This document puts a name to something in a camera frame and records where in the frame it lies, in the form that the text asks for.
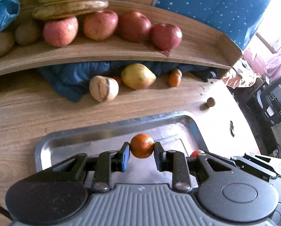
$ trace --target wooden tabletop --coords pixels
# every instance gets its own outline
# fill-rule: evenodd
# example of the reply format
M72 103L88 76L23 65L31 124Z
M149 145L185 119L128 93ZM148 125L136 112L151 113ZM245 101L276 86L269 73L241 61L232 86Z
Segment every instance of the wooden tabletop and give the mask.
M216 105L207 109L209 97ZM0 204L5 206L9 186L35 173L35 146L47 133L182 110L193 114L210 152L228 158L259 153L245 117L220 80L204 83L185 74L178 88L169 88L162 76L146 90L121 86L115 100L102 104L90 94L78 103L60 97L36 70L0 76ZM0 216L0 226L9 223Z

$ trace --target black office chair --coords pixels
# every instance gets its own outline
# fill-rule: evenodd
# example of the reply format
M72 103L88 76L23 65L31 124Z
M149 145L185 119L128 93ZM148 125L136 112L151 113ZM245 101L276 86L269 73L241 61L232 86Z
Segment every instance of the black office chair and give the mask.
M271 126L281 122L281 77L268 85L265 83L255 94L264 118Z

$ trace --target red fruit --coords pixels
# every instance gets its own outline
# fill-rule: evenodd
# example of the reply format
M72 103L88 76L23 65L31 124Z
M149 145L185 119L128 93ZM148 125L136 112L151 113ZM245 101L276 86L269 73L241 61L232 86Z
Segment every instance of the red fruit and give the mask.
M200 150L200 149L195 150L195 151L193 151L193 153L190 155L190 157L196 158L199 153L204 153L204 151L202 151L202 150Z
M75 16L65 19L48 21L43 28L43 37L54 47L64 47L70 44L78 32L78 20Z
M143 42L149 39L150 20L138 11L129 11L118 18L118 33L128 41Z
M118 24L118 15L111 10L90 13L83 22L84 34L93 40L104 40L110 37Z
M170 52L180 44L182 33L177 26L161 23L152 27L151 40L159 49Z

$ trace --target pink cloth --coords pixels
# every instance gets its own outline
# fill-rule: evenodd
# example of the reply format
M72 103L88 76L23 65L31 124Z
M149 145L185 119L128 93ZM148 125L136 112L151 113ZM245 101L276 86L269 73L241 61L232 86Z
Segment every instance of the pink cloth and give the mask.
M276 46L281 46L281 38L276 44ZM249 47L244 52L244 58L249 61L250 67L257 74L266 74L270 82L281 77L281 50L271 56L265 56Z

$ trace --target stainless steel tray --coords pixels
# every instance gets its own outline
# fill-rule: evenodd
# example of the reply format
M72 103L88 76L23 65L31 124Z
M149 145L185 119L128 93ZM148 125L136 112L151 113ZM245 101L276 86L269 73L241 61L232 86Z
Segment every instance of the stainless steel tray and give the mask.
M174 149L186 156L196 149L207 150L200 131L186 111L176 111L161 115L147 116L97 126L59 131L46 135L35 151L36 170L41 171L77 153L89 157L98 156L107 150L119 150L124 142L130 142L138 133L149 134L159 141L164 150ZM91 185L93 173L89 172L85 186ZM196 180L191 178L193 186ZM137 159L130 156L125 173L112 174L111 183L169 183L172 173L159 172L154 156Z

